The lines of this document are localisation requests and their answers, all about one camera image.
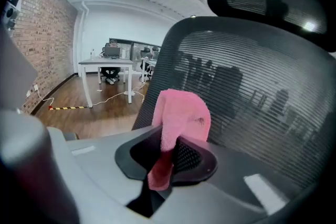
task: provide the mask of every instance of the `brick wall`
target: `brick wall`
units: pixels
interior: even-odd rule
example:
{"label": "brick wall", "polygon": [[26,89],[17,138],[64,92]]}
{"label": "brick wall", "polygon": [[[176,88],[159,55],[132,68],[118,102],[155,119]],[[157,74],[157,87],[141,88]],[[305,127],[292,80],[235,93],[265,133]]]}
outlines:
{"label": "brick wall", "polygon": [[[13,32],[14,43],[38,71],[42,97],[73,74],[72,40],[77,10],[67,0],[22,0]],[[40,101],[31,86],[22,110],[32,112]]]}

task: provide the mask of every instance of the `fluorescent light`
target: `fluorescent light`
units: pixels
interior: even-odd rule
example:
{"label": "fluorescent light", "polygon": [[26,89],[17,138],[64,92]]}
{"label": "fluorescent light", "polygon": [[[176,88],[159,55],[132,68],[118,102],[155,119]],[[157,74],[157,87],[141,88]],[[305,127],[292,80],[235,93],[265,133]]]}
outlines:
{"label": "fluorescent light", "polygon": [[314,31],[316,28],[316,24],[312,23],[312,22],[306,22],[306,24],[303,27],[305,30],[307,31]]}

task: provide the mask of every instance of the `wooden floor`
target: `wooden floor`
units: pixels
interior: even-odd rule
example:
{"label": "wooden floor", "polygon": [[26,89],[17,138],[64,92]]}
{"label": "wooden floor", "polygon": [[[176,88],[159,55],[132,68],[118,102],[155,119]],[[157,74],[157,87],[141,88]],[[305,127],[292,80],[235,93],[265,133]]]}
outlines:
{"label": "wooden floor", "polygon": [[[88,87],[92,103],[105,101],[120,92],[127,91],[126,83],[121,80],[109,85],[102,80],[98,84],[97,75],[87,75]],[[139,75],[133,75],[132,88],[140,86]],[[139,90],[145,94],[148,82]],[[55,98],[53,107],[85,106],[87,105],[81,78],[73,77],[59,88],[52,96]],[[46,125],[59,128],[63,132],[75,132],[80,139],[94,138],[130,131],[141,106],[143,96],[135,94],[132,103],[128,104],[127,95],[118,95],[106,103],[93,108],[73,110],[48,110],[47,101],[36,113],[36,116]]]}

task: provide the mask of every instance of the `pink towel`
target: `pink towel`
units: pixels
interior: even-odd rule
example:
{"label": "pink towel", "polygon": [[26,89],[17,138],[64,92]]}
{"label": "pink towel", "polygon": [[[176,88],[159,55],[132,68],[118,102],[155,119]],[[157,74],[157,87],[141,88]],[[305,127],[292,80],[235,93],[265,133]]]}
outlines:
{"label": "pink towel", "polygon": [[209,109],[195,93],[173,89],[160,92],[152,125],[163,125],[161,156],[148,174],[151,190],[165,190],[169,187],[176,139],[184,135],[205,141],[210,123]]}

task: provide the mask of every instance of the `caution tape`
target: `caution tape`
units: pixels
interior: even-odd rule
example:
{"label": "caution tape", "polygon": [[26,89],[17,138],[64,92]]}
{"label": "caution tape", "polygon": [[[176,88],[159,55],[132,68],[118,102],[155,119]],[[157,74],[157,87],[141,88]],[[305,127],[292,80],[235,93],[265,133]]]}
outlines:
{"label": "caution tape", "polygon": [[68,106],[66,108],[49,108],[49,110],[66,110],[66,109],[85,109],[88,106]]}

